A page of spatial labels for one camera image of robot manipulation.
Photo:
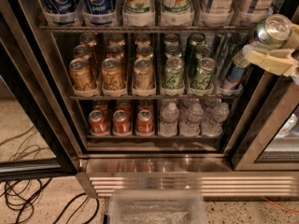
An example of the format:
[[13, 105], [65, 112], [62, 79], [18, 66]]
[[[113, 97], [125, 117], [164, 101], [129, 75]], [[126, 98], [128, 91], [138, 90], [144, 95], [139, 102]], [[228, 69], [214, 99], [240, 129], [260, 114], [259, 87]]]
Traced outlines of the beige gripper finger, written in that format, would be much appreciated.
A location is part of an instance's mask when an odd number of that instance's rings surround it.
[[296, 76], [298, 61], [292, 57], [294, 49], [260, 49], [246, 45], [242, 49], [245, 59], [277, 76]]
[[298, 24], [292, 24], [292, 34], [289, 37], [286, 44], [283, 46], [284, 49], [299, 49], [299, 25]]

